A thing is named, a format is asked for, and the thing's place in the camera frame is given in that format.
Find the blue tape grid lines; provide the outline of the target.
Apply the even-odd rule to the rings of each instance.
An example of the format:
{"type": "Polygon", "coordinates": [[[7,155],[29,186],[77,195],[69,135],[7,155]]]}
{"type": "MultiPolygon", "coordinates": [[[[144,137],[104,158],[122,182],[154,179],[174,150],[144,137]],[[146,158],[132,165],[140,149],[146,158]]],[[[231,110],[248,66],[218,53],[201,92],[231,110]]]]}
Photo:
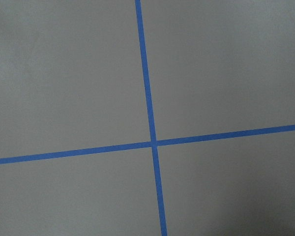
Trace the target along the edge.
{"type": "Polygon", "coordinates": [[[0,158],[0,236],[166,236],[160,147],[295,132],[285,125],[158,140],[141,2],[132,25],[144,86],[141,142],[0,158]]]}

